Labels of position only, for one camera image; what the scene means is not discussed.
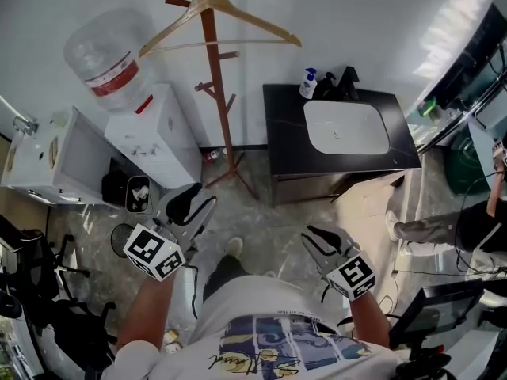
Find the black bag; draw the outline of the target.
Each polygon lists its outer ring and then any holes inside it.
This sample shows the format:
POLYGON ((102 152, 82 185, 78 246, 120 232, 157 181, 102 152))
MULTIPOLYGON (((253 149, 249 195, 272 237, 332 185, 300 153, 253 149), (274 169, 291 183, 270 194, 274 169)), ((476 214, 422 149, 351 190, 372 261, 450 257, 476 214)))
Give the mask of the black bag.
POLYGON ((128 177, 121 170, 114 170, 103 176, 101 181, 102 199, 106 203, 123 207, 126 199, 128 177))

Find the person's white printed shirt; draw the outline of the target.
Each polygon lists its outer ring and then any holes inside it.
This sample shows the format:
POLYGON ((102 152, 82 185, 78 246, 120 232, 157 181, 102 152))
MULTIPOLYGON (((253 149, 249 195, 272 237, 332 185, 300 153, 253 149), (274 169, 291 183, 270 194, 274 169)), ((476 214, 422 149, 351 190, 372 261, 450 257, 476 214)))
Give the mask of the person's white printed shirt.
POLYGON ((231 280, 202 305, 173 354, 146 341, 120 350, 104 380, 390 380, 398 353, 339 333, 297 286, 263 275, 231 280))

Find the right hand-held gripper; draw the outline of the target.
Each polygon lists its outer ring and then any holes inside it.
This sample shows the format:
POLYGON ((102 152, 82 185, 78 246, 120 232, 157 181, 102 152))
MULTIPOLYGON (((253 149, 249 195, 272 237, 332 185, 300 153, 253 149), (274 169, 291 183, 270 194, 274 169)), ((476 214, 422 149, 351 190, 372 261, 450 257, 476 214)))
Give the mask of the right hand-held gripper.
POLYGON ((351 238, 343 229, 324 230, 308 225, 307 231, 301 233, 303 246, 332 289, 354 301, 375 286, 375 271, 368 254, 357 243, 351 245, 351 238))

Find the black mesh wastebasket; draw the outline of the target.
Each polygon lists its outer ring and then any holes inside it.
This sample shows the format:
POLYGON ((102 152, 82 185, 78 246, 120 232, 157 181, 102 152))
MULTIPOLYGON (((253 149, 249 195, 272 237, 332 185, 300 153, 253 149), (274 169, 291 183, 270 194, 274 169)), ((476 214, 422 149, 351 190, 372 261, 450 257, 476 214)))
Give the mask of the black mesh wastebasket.
POLYGON ((110 235, 110 243, 113 252, 120 258, 125 259, 127 255, 124 252, 124 247, 130 238, 134 227, 127 223, 121 223, 114 227, 110 235))

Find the white sink basin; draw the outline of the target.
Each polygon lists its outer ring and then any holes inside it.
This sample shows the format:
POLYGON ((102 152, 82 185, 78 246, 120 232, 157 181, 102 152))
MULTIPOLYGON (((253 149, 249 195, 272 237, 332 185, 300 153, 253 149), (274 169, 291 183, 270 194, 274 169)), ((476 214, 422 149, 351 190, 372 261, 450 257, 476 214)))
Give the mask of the white sink basin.
POLYGON ((308 101, 303 106, 309 139, 323 154, 386 154, 391 146, 383 118, 370 104, 308 101))

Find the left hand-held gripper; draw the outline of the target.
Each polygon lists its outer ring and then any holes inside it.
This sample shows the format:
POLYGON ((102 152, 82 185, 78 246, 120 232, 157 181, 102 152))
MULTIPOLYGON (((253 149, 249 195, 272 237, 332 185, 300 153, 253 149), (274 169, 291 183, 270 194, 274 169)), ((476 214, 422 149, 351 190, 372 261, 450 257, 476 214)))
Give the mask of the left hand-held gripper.
POLYGON ((162 282, 197 253, 196 237, 211 220, 218 202, 212 196, 189 216, 201 189, 201 183, 191 183, 169 190, 151 218, 137 223, 126 241, 123 251, 127 258, 151 278, 162 282))

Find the person's left forearm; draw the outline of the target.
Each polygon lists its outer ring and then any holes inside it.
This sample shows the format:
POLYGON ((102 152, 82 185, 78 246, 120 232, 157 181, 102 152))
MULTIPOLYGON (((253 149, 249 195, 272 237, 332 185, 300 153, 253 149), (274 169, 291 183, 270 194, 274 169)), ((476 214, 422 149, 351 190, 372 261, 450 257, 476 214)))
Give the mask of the person's left forearm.
POLYGON ((117 350, 140 340, 161 349, 175 277, 170 275, 163 281, 157 281, 148 276, 143 281, 120 326, 117 350))

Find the white soap pump bottle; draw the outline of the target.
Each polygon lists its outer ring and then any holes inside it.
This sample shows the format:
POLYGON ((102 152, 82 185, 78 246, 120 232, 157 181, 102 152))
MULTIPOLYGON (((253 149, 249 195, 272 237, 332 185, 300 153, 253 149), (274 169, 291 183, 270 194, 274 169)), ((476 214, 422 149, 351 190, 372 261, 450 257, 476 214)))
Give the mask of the white soap pump bottle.
POLYGON ((311 100, 315 88, 318 84, 317 80, 315 79, 317 70, 315 68, 307 68, 305 70, 305 75, 303 78, 303 82, 299 86, 299 94, 308 100, 311 100))

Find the person's black trousers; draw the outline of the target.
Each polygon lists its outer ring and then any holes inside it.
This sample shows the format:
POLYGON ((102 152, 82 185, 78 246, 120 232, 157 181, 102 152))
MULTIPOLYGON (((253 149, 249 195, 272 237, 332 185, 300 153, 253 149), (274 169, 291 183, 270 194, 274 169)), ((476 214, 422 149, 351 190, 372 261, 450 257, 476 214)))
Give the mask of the person's black trousers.
POLYGON ((249 273, 236 256, 225 255, 217 264, 215 271, 209 276, 204 286, 202 301, 206 302, 218 289, 231 280, 248 275, 249 273))

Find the wooden hanger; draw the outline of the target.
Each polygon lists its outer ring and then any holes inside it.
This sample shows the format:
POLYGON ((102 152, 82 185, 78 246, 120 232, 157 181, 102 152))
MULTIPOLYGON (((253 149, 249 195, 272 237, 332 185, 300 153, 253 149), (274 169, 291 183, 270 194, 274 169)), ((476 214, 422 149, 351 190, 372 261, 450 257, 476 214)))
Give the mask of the wooden hanger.
POLYGON ((172 24, 165 27, 161 32, 152 37, 143 47, 139 50, 139 57, 142 58, 145 55, 149 55, 155 52, 160 51, 170 51, 177 50, 183 48, 192 48, 197 46, 208 46, 213 44, 292 44, 298 48, 302 47, 301 41, 289 31, 278 27, 268 21, 265 21, 259 17, 255 17, 236 6, 234 6, 230 0, 192 0, 189 2, 189 6, 186 11, 172 24), (160 44, 166 37, 169 36, 172 32, 175 32, 177 29, 191 21, 193 18, 200 16, 203 13, 210 13, 212 10, 219 11, 220 13, 224 13, 230 17, 234 17, 241 21, 244 21, 250 25, 254 25, 266 31, 274 36, 280 37, 279 40, 232 40, 229 41, 212 41, 209 43, 197 43, 197 44, 186 44, 186 45, 177 45, 173 47, 164 47, 164 48, 155 48, 158 44, 160 44))

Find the white water dispenser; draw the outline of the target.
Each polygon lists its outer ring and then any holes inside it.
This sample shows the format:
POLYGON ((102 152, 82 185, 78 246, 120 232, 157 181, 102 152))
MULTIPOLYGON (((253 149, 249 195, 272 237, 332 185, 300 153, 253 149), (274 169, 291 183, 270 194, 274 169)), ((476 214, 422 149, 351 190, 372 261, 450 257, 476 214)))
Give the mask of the white water dispenser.
POLYGON ((201 180, 202 156, 169 84, 157 84, 140 114, 109 117, 105 137, 163 188, 201 180))

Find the dark vanity cabinet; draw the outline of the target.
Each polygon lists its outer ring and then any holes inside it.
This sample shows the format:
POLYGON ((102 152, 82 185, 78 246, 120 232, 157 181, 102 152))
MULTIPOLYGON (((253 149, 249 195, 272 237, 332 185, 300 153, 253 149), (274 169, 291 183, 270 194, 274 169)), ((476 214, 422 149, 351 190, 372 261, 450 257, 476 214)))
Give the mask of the dark vanity cabinet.
POLYGON ((310 140, 297 85, 263 86, 272 205, 336 200, 353 185, 421 168, 421 161, 395 95, 358 89, 386 128, 385 154, 324 154, 310 140))

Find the clear water jug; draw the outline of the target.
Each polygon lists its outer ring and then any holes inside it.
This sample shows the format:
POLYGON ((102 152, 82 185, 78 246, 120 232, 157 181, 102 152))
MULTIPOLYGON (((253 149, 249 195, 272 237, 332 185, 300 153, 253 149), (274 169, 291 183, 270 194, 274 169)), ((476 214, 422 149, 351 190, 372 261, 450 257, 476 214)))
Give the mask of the clear water jug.
POLYGON ((153 87, 139 64, 147 23, 137 9, 106 11, 75 31, 63 56, 96 102, 108 112, 140 114, 153 87))

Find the black faucet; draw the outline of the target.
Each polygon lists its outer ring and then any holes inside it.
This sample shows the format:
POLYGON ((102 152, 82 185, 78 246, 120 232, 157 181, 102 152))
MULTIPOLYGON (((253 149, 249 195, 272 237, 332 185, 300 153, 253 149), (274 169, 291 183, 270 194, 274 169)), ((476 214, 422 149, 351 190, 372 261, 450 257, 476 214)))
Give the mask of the black faucet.
POLYGON ((339 100, 358 101, 359 95, 355 84, 360 81, 353 66, 347 66, 337 85, 337 97, 339 100))

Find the light wooden board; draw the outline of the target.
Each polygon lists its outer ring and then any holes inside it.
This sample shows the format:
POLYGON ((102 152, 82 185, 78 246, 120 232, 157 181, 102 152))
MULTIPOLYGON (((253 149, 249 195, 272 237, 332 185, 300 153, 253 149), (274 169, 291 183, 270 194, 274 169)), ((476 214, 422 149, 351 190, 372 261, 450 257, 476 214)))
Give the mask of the light wooden board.
POLYGON ((412 171, 388 174, 352 186, 335 202, 337 225, 346 230, 366 252, 374 266, 375 296, 391 289, 387 283, 397 245, 387 231, 385 214, 406 217, 412 171))

